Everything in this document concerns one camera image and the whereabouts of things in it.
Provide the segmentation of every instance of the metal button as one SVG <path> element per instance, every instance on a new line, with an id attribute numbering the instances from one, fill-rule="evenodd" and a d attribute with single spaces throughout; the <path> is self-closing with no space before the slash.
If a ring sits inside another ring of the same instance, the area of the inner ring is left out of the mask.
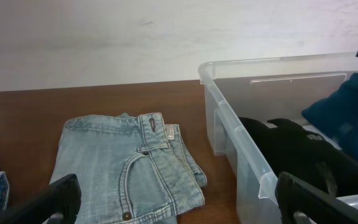
<path id="1" fill-rule="evenodd" d="M 130 220 L 132 218 L 132 215 L 130 212 L 124 212 L 124 214 L 122 214 L 122 219 L 124 221 Z"/>

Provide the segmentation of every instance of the white wall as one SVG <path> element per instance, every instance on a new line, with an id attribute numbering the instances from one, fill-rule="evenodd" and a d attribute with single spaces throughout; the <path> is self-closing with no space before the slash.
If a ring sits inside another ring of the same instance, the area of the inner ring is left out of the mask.
<path id="1" fill-rule="evenodd" d="M 205 61 L 357 46 L 358 0 L 0 0 L 0 91 L 194 80 Z"/>

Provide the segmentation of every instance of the clothing label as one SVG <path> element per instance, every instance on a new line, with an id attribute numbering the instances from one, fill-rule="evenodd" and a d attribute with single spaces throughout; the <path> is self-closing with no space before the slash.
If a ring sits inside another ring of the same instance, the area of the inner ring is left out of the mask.
<path id="1" fill-rule="evenodd" d="M 175 129 L 173 127 L 173 124 L 166 124 L 165 132 L 167 134 L 168 140 L 175 140 Z"/>

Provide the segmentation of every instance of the wooden surface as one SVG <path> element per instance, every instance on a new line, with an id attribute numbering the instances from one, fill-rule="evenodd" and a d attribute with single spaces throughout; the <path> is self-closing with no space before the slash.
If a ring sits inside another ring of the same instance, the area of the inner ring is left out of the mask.
<path id="1" fill-rule="evenodd" d="M 179 124 L 186 146 L 207 175 L 206 205 L 180 215 L 179 223 L 238 223 L 236 177 L 227 159 L 212 153 L 199 81 L 0 92 L 0 170 L 6 171 L 11 186 L 9 206 L 48 185 L 66 120 L 124 112 L 161 112 L 166 124 Z"/>

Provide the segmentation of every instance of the plastic bin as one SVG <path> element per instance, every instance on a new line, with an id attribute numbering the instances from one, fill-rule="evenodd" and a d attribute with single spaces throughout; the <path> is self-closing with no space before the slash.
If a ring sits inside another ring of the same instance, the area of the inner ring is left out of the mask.
<path id="1" fill-rule="evenodd" d="M 274 194 L 277 177 L 238 116 L 306 124 L 301 111 L 358 72 L 358 58 L 346 53 L 208 62 L 198 71 L 205 87 L 209 142 L 215 155 L 227 156 L 237 175 L 241 223 L 281 223 Z M 358 195 L 338 199 L 358 209 Z"/>

